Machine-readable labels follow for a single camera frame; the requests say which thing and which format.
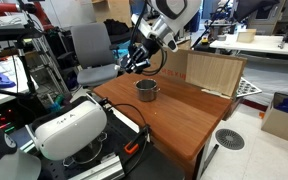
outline white floor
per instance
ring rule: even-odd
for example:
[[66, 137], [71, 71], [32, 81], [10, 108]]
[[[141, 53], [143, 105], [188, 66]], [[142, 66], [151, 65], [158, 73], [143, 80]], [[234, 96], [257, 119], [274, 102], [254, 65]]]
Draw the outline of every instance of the white floor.
[[242, 150], [221, 146], [202, 176], [202, 180], [287, 180], [288, 141], [261, 131], [260, 111], [240, 105], [228, 121], [222, 121], [212, 135], [209, 149], [217, 143], [218, 129], [231, 129], [245, 141]]

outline desk leg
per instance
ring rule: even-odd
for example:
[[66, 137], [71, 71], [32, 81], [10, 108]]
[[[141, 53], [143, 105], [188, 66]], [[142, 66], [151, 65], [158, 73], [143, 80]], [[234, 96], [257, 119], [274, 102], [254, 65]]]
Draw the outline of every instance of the desk leg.
[[212, 135], [208, 137], [204, 147], [201, 149], [201, 151], [198, 153], [196, 157], [196, 162], [195, 162], [195, 167], [194, 167], [194, 174], [193, 174], [193, 179], [195, 180], [200, 180], [202, 177], [202, 172], [204, 169], [204, 163], [206, 160], [206, 155], [207, 155], [207, 150], [210, 145]]

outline white desk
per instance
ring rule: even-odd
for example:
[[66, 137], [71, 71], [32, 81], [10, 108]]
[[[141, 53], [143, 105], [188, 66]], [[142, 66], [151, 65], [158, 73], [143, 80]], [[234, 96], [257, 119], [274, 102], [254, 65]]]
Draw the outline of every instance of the white desk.
[[226, 41], [214, 41], [210, 47], [288, 55], [288, 43], [285, 43], [284, 49], [278, 47], [282, 42], [282, 36], [255, 36], [252, 43], [240, 43], [236, 42], [236, 39], [237, 35], [227, 35]]
[[[18, 77], [18, 84], [17, 84], [18, 92], [21, 92], [21, 93], [28, 92], [27, 78], [25, 76], [23, 64], [19, 60], [18, 57], [14, 56], [14, 59], [15, 59], [15, 64], [16, 64], [17, 77]], [[0, 62], [0, 72], [4, 73], [6, 76], [9, 77], [10, 80], [16, 83], [16, 76], [15, 76], [15, 70], [14, 70], [12, 57], [9, 57], [8, 60], [5, 62]], [[36, 84], [33, 78], [32, 80], [34, 82], [35, 88], [37, 89], [38, 85]], [[12, 88], [5, 88], [3, 90], [16, 92], [16, 86]], [[11, 101], [13, 99], [15, 99], [14, 96], [0, 94], [0, 104]]]

